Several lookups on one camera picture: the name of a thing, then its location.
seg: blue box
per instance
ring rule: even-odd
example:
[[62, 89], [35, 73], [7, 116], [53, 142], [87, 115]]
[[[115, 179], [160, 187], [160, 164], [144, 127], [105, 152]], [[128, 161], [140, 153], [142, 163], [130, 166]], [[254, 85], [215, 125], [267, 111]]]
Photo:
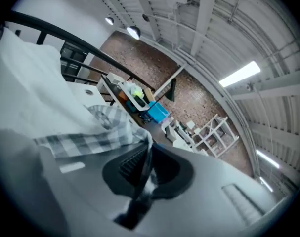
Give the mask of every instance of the blue box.
[[[151, 107], [155, 101], [150, 101], [148, 104], [149, 107]], [[152, 107], [147, 112], [151, 117], [153, 117], [154, 121], [159, 124], [161, 123], [169, 114], [169, 112], [158, 102], [155, 104], [154, 107]]]

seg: red brick wall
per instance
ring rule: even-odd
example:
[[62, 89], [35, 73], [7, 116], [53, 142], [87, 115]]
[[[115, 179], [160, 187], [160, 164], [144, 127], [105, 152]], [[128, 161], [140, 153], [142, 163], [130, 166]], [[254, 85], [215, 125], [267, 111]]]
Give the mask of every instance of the red brick wall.
[[[105, 41], [101, 50], [125, 65], [155, 89], [159, 88], [177, 70], [177, 64], [166, 55], [120, 32], [114, 32]], [[113, 72], [125, 79], [129, 78], [122, 71], [97, 57], [90, 65], [106, 72]], [[89, 76], [93, 80], [99, 80], [99, 77], [97, 73], [91, 73]], [[193, 120], [196, 127], [202, 127], [217, 113], [221, 117], [226, 116], [224, 109], [213, 96], [185, 70], [176, 79], [175, 102], [165, 97], [160, 101], [176, 120], [183, 124]], [[229, 124], [237, 134], [231, 121]], [[251, 164], [241, 139], [222, 158], [245, 174], [252, 175]]]

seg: cluttered table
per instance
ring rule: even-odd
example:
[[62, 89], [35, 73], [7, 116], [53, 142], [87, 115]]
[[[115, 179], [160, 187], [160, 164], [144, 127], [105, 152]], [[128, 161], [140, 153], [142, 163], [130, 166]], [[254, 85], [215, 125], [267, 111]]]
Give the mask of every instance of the cluttered table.
[[144, 124], [138, 113], [132, 113], [129, 107], [126, 105], [126, 100], [119, 96], [121, 92], [120, 87], [118, 87], [116, 84], [110, 83], [110, 81], [104, 75], [101, 75], [101, 79], [97, 85], [97, 89], [100, 91], [103, 86], [107, 89], [118, 106], [129, 113], [129, 115], [131, 116], [130, 120], [132, 122], [151, 133], [153, 141], [155, 143], [172, 146], [172, 142], [165, 137], [165, 133], [162, 131], [161, 125], [155, 123], [154, 121]]

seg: ceiling lamp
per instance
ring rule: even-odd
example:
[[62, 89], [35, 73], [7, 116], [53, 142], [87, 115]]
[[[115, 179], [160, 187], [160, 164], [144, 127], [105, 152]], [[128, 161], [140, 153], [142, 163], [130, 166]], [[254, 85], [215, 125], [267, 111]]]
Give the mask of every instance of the ceiling lamp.
[[108, 24], [113, 25], [114, 24], [114, 19], [112, 17], [107, 17], [105, 18]]
[[274, 167], [279, 168], [279, 164], [273, 161], [270, 157], [263, 154], [260, 150], [257, 149], [257, 154], [262, 157], [264, 160], [268, 161], [270, 164], [272, 164]]
[[245, 65], [243, 68], [239, 69], [238, 71], [234, 72], [233, 74], [229, 75], [225, 79], [219, 81], [219, 83], [223, 87], [227, 87], [231, 84], [234, 84], [238, 81], [241, 81], [245, 78], [248, 78], [252, 75], [255, 75], [260, 72], [259, 66], [256, 64], [255, 61], [250, 62], [249, 64]]
[[150, 22], [150, 19], [147, 15], [142, 14], [142, 18], [146, 21], [146, 22]]
[[127, 31], [135, 39], [140, 39], [141, 31], [137, 26], [129, 26], [129, 27], [127, 27]]
[[265, 186], [270, 190], [270, 192], [273, 192], [272, 187], [270, 187], [269, 184], [261, 176], [259, 178], [262, 181], [262, 183], [264, 183]]

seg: ceiling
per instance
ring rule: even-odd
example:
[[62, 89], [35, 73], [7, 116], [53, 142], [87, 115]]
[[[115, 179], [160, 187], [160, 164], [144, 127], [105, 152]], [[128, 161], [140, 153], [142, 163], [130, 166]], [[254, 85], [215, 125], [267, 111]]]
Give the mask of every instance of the ceiling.
[[[237, 127], [255, 176], [281, 195], [300, 185], [300, 28], [279, 0], [191, 0], [173, 7], [167, 0], [102, 1], [117, 30], [136, 25], [142, 41], [188, 64]], [[218, 84], [252, 60], [259, 74], [226, 89]], [[256, 148], [280, 169], [259, 159]]]

